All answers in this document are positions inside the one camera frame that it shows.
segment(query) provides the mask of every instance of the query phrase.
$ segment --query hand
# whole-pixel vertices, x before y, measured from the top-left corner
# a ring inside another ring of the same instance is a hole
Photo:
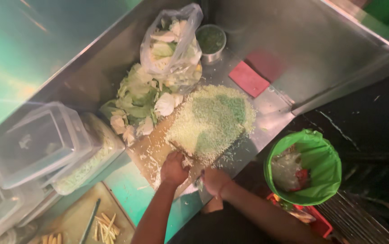
[[[186,166],[183,169],[182,161],[184,161],[184,155],[182,153],[175,151],[168,154],[160,171],[162,184],[170,184],[176,188],[184,183],[184,181],[188,178],[190,167]]]
[[[222,187],[232,181],[230,176],[219,169],[212,169],[210,167],[201,171],[201,180],[204,183],[208,193],[215,197],[219,197],[219,191]]]

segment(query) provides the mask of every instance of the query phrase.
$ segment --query red sponge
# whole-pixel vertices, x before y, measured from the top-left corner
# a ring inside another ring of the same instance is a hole
[[[244,61],[241,61],[230,73],[229,77],[244,91],[253,97],[259,96],[270,85]]]

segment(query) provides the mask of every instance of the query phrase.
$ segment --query wristband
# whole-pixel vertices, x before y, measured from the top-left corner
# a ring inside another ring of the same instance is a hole
[[[227,186],[227,185],[228,185],[229,183],[231,183],[231,182],[233,182],[233,180],[230,180],[230,181],[224,183],[223,186],[220,187],[219,191],[217,192],[217,197],[220,197],[220,199],[223,199],[223,198],[221,197],[221,192],[223,191],[224,187]]]

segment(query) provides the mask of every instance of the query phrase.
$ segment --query green sauce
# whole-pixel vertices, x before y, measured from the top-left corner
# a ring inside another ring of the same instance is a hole
[[[215,26],[207,26],[196,33],[201,50],[205,54],[218,52],[224,45],[224,34]]]

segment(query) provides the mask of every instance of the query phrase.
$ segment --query wooden cutting board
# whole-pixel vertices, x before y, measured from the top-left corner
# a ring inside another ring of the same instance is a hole
[[[153,187],[154,191],[156,191],[159,186],[159,181],[156,181],[156,179],[160,178],[160,171],[158,169],[161,168],[165,162],[167,155],[174,151],[173,147],[165,142],[165,136],[172,126],[177,112],[177,110],[174,111],[171,115],[160,121],[150,135],[141,137],[140,140],[135,142],[127,150],[127,154],[136,164],[143,177],[145,177],[148,183]],[[189,177],[178,187],[174,198],[180,196],[181,193],[201,175],[201,170],[203,168],[204,167],[198,160],[193,159]]]
[[[42,235],[61,233],[63,239],[62,244],[78,244],[88,225],[89,218],[98,198],[101,199],[101,202],[96,216],[105,213],[111,219],[113,214],[116,213],[114,223],[120,229],[120,234],[116,236],[115,244],[130,243],[134,235],[134,227],[103,182],[98,182],[89,189],[64,213],[54,219],[49,225],[45,226],[40,231],[40,235],[36,236],[30,243],[40,243]],[[93,239],[96,225],[97,223],[94,221],[86,239],[86,244],[102,243],[101,234],[99,234],[99,241]]]

